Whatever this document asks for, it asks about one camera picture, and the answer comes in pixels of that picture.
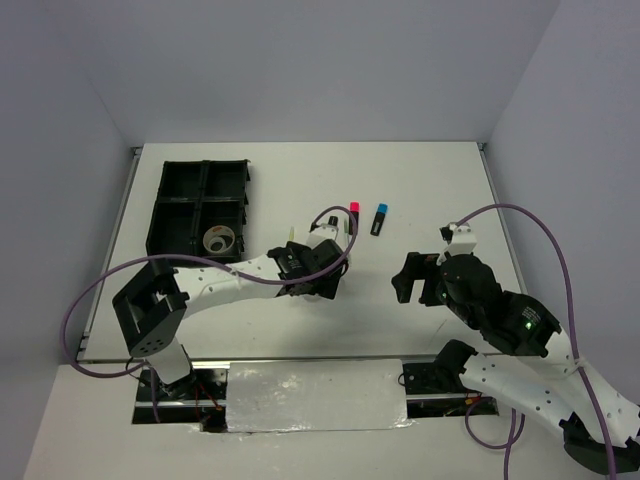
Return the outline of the small clear tape roll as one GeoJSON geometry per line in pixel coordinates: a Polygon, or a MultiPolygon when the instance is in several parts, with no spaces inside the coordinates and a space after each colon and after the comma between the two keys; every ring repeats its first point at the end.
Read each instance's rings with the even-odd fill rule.
{"type": "Polygon", "coordinates": [[[229,249],[224,237],[214,237],[208,244],[208,250],[213,254],[219,254],[229,249]]]}

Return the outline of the blue cap black highlighter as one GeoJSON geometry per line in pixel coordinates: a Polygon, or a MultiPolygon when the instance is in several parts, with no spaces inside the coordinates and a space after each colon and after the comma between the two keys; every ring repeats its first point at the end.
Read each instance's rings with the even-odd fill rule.
{"type": "Polygon", "coordinates": [[[378,237],[380,235],[387,212],[388,212],[388,205],[385,203],[380,203],[376,209],[376,212],[371,224],[370,234],[372,236],[378,237]]]}

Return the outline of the large brown tape roll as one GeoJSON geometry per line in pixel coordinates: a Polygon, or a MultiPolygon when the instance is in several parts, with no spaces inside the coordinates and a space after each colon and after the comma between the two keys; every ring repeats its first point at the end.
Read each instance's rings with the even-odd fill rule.
{"type": "Polygon", "coordinates": [[[236,234],[228,226],[215,225],[205,231],[202,244],[212,255],[221,255],[231,250],[236,243],[236,234]]]}

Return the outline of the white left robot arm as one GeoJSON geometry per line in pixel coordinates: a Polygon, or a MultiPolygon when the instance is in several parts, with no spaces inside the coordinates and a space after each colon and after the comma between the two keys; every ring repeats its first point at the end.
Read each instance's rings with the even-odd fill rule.
{"type": "Polygon", "coordinates": [[[112,305],[130,357],[146,361],[167,395],[182,399],[199,383],[177,339],[182,321],[245,300],[332,300],[348,268],[348,258],[332,239],[313,247],[289,242],[221,269],[175,268],[165,259],[150,260],[114,296],[112,305]]]}

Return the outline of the silver foil covered panel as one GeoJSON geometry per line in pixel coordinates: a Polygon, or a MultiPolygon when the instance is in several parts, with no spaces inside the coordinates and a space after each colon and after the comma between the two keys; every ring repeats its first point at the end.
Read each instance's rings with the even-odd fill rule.
{"type": "Polygon", "coordinates": [[[234,433],[372,431],[408,418],[397,359],[233,363],[226,392],[234,433]]]}

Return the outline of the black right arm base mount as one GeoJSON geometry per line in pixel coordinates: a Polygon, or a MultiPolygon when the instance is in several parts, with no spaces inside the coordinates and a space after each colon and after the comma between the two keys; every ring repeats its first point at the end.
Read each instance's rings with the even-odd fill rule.
{"type": "Polygon", "coordinates": [[[433,360],[402,364],[398,383],[410,395],[464,394],[466,397],[481,396],[479,391],[462,385],[459,378],[463,368],[459,363],[433,360]]]}

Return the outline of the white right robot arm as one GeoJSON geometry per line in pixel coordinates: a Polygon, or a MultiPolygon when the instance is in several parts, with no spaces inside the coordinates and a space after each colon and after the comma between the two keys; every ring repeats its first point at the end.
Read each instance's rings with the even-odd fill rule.
{"type": "Polygon", "coordinates": [[[639,469],[639,406],[617,392],[587,361],[572,355],[560,322],[538,300],[507,291],[472,254],[408,253],[392,286],[399,302],[424,283],[420,304],[444,306],[508,360],[536,374],[519,377],[461,340],[449,340],[434,361],[406,366],[410,393],[478,391],[546,426],[565,452],[606,475],[639,469]]]}

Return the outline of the pink cap black highlighter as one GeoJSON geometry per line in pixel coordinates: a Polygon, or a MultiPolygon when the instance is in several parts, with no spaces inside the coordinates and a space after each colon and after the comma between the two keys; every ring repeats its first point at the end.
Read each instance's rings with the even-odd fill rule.
{"type": "Polygon", "coordinates": [[[349,205],[348,233],[353,235],[358,228],[360,214],[360,203],[353,201],[349,205]]]}

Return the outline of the black four-compartment organizer tray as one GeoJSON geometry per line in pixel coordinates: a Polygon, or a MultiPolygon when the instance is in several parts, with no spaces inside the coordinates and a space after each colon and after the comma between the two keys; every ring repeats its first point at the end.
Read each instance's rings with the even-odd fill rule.
{"type": "Polygon", "coordinates": [[[223,264],[242,260],[247,222],[249,161],[203,160],[163,165],[146,238],[149,255],[181,254],[223,264]],[[202,244],[206,230],[230,227],[236,234],[231,250],[208,253],[202,244]]]}

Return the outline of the clear jar of paper clips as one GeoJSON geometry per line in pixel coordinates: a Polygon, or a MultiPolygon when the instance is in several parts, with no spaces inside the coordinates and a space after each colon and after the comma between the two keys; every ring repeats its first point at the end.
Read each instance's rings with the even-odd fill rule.
{"type": "Polygon", "coordinates": [[[318,295],[305,295],[303,298],[305,301],[311,302],[311,303],[315,303],[323,300],[323,297],[318,295]]]}

